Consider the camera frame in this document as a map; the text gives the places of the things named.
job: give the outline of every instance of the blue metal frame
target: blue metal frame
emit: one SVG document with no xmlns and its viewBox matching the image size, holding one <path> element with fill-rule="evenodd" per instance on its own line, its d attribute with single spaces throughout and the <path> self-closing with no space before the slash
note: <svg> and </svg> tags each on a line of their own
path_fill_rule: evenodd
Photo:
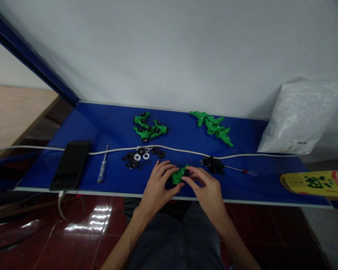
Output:
<svg viewBox="0 0 338 270">
<path fill-rule="evenodd" d="M 79 99 L 74 92 L 63 83 L 59 76 L 12 29 L 13 27 L 10 27 L 0 17 L 0 43 L 66 102 L 75 107 Z"/>
</svg>

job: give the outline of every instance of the green plastic fitting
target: green plastic fitting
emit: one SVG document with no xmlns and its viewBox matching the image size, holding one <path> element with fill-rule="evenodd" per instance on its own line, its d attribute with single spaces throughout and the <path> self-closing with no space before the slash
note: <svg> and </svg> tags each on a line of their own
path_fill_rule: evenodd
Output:
<svg viewBox="0 0 338 270">
<path fill-rule="evenodd" d="M 161 122 L 154 119 L 155 126 L 153 126 L 153 134 L 150 135 L 150 139 L 154 139 L 156 137 L 159 137 L 161 134 L 167 134 L 168 133 L 168 127 L 165 127 L 162 125 Z"/>
<path fill-rule="evenodd" d="M 225 127 L 221 127 L 218 125 L 214 127 L 213 123 L 210 122 L 208 118 L 205 118 L 204 121 L 205 121 L 205 126 L 208 129 L 207 132 L 210 135 L 214 135 L 217 131 L 221 131 L 222 129 L 225 129 Z"/>
<path fill-rule="evenodd" d="M 202 123 L 204 122 L 204 119 L 208 117 L 208 114 L 206 112 L 198 112 L 198 111 L 190 111 L 189 112 L 191 115 L 195 116 L 196 118 L 198 118 L 198 127 L 202 126 Z"/>
<path fill-rule="evenodd" d="M 207 119 L 212 122 L 213 127 L 216 127 L 224 120 L 224 117 L 222 116 L 215 119 L 214 116 L 209 115 Z"/>
<path fill-rule="evenodd" d="M 225 144 L 229 145 L 230 147 L 233 147 L 234 144 L 232 144 L 232 142 L 230 141 L 230 138 L 228 136 L 229 131 L 230 131 L 229 127 L 225 128 L 225 129 L 222 129 L 220 131 L 216 131 L 215 132 L 215 137 L 222 139 L 222 141 Z"/>
<path fill-rule="evenodd" d="M 187 170 L 187 167 L 188 167 L 189 165 L 185 165 L 185 167 L 184 168 L 181 168 L 179 171 L 176 171 L 175 173 L 173 173 L 172 175 L 171 175 L 171 178 L 172 178 L 172 182 L 173 182 L 173 184 L 174 185 L 177 185 L 177 184 L 179 184 L 180 182 L 181 182 L 181 178 L 183 177 L 183 176 L 189 176 L 189 170 Z"/>
<path fill-rule="evenodd" d="M 135 116 L 134 124 L 139 124 L 143 128 L 147 129 L 149 126 L 146 123 L 146 119 L 149 117 L 149 115 L 150 115 L 150 112 L 145 112 L 145 113 L 142 113 L 140 116 Z"/>
<path fill-rule="evenodd" d="M 134 127 L 134 130 L 141 137 L 142 142 L 145 143 L 149 141 L 150 135 L 154 132 L 154 129 L 151 127 L 148 127 L 146 130 L 143 130 L 141 127 Z"/>
</svg>

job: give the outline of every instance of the white wall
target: white wall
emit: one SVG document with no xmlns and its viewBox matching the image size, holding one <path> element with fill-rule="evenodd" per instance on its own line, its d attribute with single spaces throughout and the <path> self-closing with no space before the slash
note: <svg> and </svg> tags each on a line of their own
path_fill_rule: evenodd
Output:
<svg viewBox="0 0 338 270">
<path fill-rule="evenodd" d="M 0 0 L 0 12 L 87 101 L 268 119 L 296 75 L 338 79 L 338 0 Z"/>
<path fill-rule="evenodd" d="M 0 85 L 50 89 L 38 76 L 0 44 Z"/>
</svg>

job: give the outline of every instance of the yellow label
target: yellow label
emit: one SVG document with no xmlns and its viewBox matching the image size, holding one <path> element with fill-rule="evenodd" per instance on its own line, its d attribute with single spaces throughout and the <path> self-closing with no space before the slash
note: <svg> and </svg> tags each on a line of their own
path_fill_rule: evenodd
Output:
<svg viewBox="0 0 338 270">
<path fill-rule="evenodd" d="M 338 171 L 282 174 L 281 182 L 295 193 L 338 197 Z"/>
</svg>

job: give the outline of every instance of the phone screen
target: phone screen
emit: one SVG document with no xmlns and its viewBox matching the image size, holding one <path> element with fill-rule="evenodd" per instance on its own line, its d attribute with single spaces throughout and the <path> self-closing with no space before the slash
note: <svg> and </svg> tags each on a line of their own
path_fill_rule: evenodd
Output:
<svg viewBox="0 0 338 270">
<path fill-rule="evenodd" d="M 72 190 L 77 187 L 89 147 L 89 141 L 72 141 L 68 143 L 49 190 Z"/>
</svg>

